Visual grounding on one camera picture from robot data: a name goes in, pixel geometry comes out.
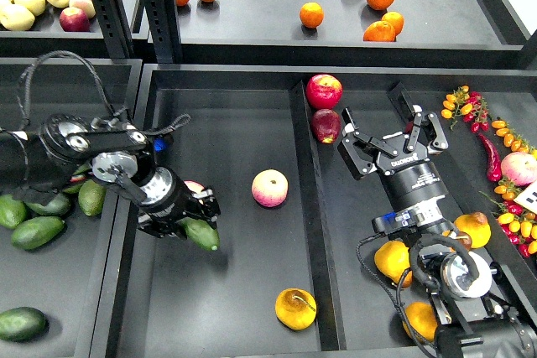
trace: blue component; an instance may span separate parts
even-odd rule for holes
[[[164,151],[166,148],[168,148],[168,144],[163,138],[156,138],[153,143],[154,151],[157,153]]]

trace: shelf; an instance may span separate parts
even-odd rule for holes
[[[491,113],[537,142],[523,120],[537,112],[534,72],[323,71],[343,83],[337,111],[352,107],[361,129],[372,135],[401,130],[403,123],[386,90],[403,81],[414,102],[435,111],[447,91],[468,84],[487,98]],[[307,114],[302,116],[293,101],[302,91],[300,82],[316,73],[315,67],[292,66],[145,66],[138,119],[145,115],[145,126],[154,127],[182,112],[192,115],[159,160],[183,179],[214,186],[222,208],[222,245],[219,252],[209,253],[189,241],[158,240],[137,232],[130,275],[117,283],[117,289],[128,288],[124,301],[114,301],[124,309],[112,317],[117,337],[108,335],[114,340],[108,351],[117,350],[122,358],[193,356],[201,351],[212,358],[420,356],[410,347],[388,296],[360,268],[355,255],[357,242],[373,233],[371,219],[390,211],[382,186],[374,175],[356,182],[335,145],[314,143],[307,134]],[[450,148],[433,161],[451,192],[440,204],[445,217],[454,220],[462,213],[494,210],[478,193],[492,193],[493,188],[485,177],[482,145],[462,123],[454,132],[445,121],[442,125]],[[281,170],[289,180],[289,198],[275,210],[261,208],[250,194],[253,176],[266,168]],[[307,217],[311,211],[314,220]],[[535,321],[536,302],[516,302],[537,292],[534,259],[524,260],[490,214],[489,219],[493,238],[487,250],[479,252],[505,267],[513,279],[510,286],[519,291],[514,302]],[[364,247],[370,265],[379,246]],[[505,283],[499,285],[503,291]],[[314,291],[320,307],[315,327],[295,333],[278,323],[274,300],[287,287]],[[417,283],[404,292],[406,303],[425,298]],[[110,305],[110,298],[101,303]],[[480,301],[460,307],[470,320],[484,315]],[[327,325],[336,329],[329,337]]]
[[[16,130],[20,121],[17,79],[34,60],[0,58],[0,126]],[[111,100],[134,106],[139,60],[112,63],[93,60]],[[57,60],[39,68],[33,80],[30,131],[51,114],[70,113],[88,121],[105,114],[91,75],[80,64]],[[66,230],[56,240],[31,252],[10,244],[11,231],[0,227],[0,312],[32,306],[50,322],[47,333],[26,343],[0,341],[0,355],[19,358],[88,357],[117,196],[108,192],[100,217],[87,217],[78,207],[65,219]]]

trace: cable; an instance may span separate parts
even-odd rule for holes
[[[30,124],[30,87],[32,85],[32,79],[34,78],[35,71],[47,60],[50,58],[71,58],[80,61],[91,73],[93,80],[95,81],[95,86],[99,97],[101,97],[102,103],[107,110],[107,113],[111,116],[116,117],[117,112],[115,112],[114,107],[108,100],[108,95],[102,84],[101,78],[95,71],[95,68],[90,61],[82,58],[78,54],[70,52],[68,50],[54,50],[48,54],[42,54],[39,58],[35,60],[33,64],[28,66],[23,74],[18,78],[18,86],[23,90],[24,102],[21,101],[19,94],[17,94],[18,107],[20,108],[22,114],[22,121],[19,127],[19,130],[24,130]]]
[[[372,241],[375,241],[377,240],[378,238],[381,238],[383,236],[383,234],[376,234],[376,235],[373,235],[373,236],[369,236],[368,238],[365,238],[365,239],[362,239],[360,242],[358,242],[357,246],[356,246],[356,255],[357,255],[357,258],[358,258],[358,261],[360,262],[360,264],[362,265],[362,267],[364,268],[364,270],[369,274],[369,276],[371,276],[373,278],[373,280],[375,280],[378,285],[380,285],[380,287],[384,290],[384,292],[389,296],[389,298],[391,299],[392,301],[392,304],[394,305],[395,307],[395,310],[397,312],[397,315],[401,318],[401,320],[403,320],[406,325],[408,326],[409,328],[409,332],[410,332],[410,336],[412,338],[412,340],[414,341],[414,343],[416,344],[416,346],[418,348],[420,348],[421,352],[423,352],[428,358],[437,358],[435,355],[432,355],[417,339],[417,332],[416,330],[412,327],[412,325],[410,324],[409,322],[409,318],[406,316],[406,313],[404,312],[403,310],[403,304],[400,300],[400,289],[403,287],[403,281],[404,279],[406,278],[406,275],[409,273],[410,271],[410,268],[407,268],[403,275],[401,276],[401,278],[399,279],[399,282],[398,282],[398,290],[399,290],[399,300],[397,299],[397,296],[394,297],[394,295],[392,294],[392,291],[391,289],[383,282],[382,279],[380,279],[380,277],[365,263],[365,261],[363,260],[362,258],[362,254],[360,253],[360,248],[369,243],[369,242],[372,242]],[[424,340],[425,344],[429,347],[432,347],[434,348],[434,346],[427,340]]]

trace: robotic arm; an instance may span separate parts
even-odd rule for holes
[[[534,330],[520,321],[513,306],[490,293],[497,268],[489,267],[482,257],[467,251],[459,241],[442,235],[456,228],[438,207],[438,200],[446,197],[448,191],[430,161],[431,154],[448,148],[438,116],[414,105],[401,83],[389,91],[388,96],[407,122],[403,132],[375,138],[359,129],[348,108],[342,113],[346,126],[338,145],[340,155],[356,180],[377,172],[394,209],[373,219],[376,235],[358,244],[360,263],[365,265],[360,246],[379,237],[401,239],[409,248],[410,269],[416,280],[425,286],[440,324],[435,343],[430,345],[436,356],[537,356]],[[358,150],[366,154],[364,158]],[[409,326],[400,302],[404,277],[399,281],[397,299],[392,298],[380,279],[375,279],[390,294],[399,315]],[[487,312],[485,319],[469,323],[464,318],[456,301],[470,298],[482,300]],[[413,329],[411,334],[422,351],[434,357],[419,342]]]

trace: red chili pepper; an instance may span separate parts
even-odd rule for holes
[[[488,169],[487,169],[487,178],[491,182],[498,182],[502,178],[502,170],[500,164],[502,160],[500,154],[496,147],[494,147],[493,142],[491,142],[486,136],[482,133],[478,133],[477,136],[481,139],[481,142],[485,146],[488,155]]]
[[[525,243],[521,243],[519,245],[519,252],[522,255],[522,257],[527,259],[529,257],[528,245]]]

